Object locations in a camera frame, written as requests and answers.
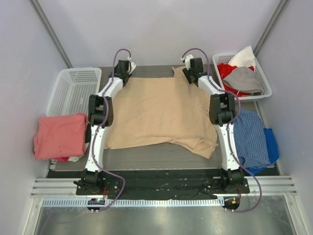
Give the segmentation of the beige t-shirt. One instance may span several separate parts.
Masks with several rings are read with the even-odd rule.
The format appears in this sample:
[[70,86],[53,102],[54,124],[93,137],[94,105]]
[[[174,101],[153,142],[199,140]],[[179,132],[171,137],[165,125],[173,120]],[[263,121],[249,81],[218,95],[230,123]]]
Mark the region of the beige t-shirt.
[[106,149],[167,142],[211,157],[218,137],[208,116],[210,96],[189,84],[181,67],[173,72],[173,77],[129,79],[112,101]]

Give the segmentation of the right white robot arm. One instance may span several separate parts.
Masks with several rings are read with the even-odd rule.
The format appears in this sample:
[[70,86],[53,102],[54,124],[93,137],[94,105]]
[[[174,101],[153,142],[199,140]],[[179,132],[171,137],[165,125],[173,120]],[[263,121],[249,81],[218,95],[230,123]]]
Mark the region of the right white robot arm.
[[234,120],[237,117],[234,95],[224,91],[208,72],[204,71],[201,58],[187,55],[182,58],[183,73],[187,81],[194,83],[210,96],[209,119],[215,125],[222,151],[221,188],[233,193],[244,183],[244,172],[237,156],[234,140]]

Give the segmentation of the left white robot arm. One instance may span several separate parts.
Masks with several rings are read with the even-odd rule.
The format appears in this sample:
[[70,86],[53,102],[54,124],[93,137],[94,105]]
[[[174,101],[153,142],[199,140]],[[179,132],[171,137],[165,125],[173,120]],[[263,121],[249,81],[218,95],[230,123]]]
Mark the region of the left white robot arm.
[[130,57],[119,60],[105,87],[98,94],[89,97],[89,155],[81,181],[77,184],[77,188],[84,193],[100,195],[104,190],[103,153],[106,136],[114,118],[112,101],[125,87],[135,68],[136,65]]

